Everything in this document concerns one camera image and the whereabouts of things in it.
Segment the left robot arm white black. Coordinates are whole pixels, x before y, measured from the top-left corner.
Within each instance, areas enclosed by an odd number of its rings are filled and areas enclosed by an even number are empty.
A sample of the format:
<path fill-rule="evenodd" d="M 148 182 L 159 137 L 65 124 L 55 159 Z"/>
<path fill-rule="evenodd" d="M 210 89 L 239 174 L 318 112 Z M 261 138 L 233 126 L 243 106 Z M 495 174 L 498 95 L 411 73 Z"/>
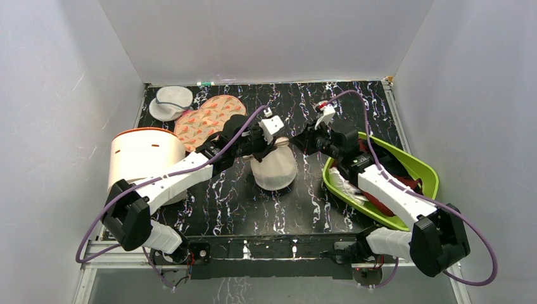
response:
<path fill-rule="evenodd" d="M 275 149 L 275 136 L 284 127 L 274 115 L 253 123 L 253 117 L 233 115 L 223 130 L 207 140 L 183 160 L 154 177 L 134 183 L 122 179 L 109 194 L 101 217 L 125 251 L 147 247 L 161 251 L 173 263 L 189 256 L 189 241 L 183 233 L 152 220 L 152 215 L 165 203 L 190 187 L 224 172 L 236 158 L 263 158 Z"/>

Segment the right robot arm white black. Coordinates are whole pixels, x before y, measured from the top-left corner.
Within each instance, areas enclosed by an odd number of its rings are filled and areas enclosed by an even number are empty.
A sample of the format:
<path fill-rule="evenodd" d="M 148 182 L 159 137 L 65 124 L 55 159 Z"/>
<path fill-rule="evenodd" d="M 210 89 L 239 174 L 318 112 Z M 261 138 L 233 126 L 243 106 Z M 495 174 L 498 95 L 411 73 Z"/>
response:
<path fill-rule="evenodd" d="M 291 138 L 304 155 L 322 153 L 336 161 L 343 179 L 369 200 L 377 200 L 399 217 L 408 231 L 380 227 L 356 244 L 358 257 L 373 262 L 380 255 L 411 260 L 425 275 L 434 277 L 471 252 L 464 224 L 454 213 L 420 198 L 415 186 L 391 175 L 374 159 L 372 148 L 358 133 L 336 132 L 310 124 Z"/>

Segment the white mesh laundry bag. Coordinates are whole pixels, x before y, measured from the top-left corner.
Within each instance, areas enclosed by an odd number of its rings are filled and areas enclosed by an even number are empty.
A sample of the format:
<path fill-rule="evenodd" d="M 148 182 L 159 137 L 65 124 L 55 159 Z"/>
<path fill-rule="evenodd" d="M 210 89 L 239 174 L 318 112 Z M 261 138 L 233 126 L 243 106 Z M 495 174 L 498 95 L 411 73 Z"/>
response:
<path fill-rule="evenodd" d="M 289 147 L 289 139 L 279 137 L 275 142 L 275 150 L 271 151 L 262 161 L 253 155 L 244 156 L 253 173 L 256 184 L 266 191 L 278 191 L 288 187 L 294 181 L 298 166 Z"/>

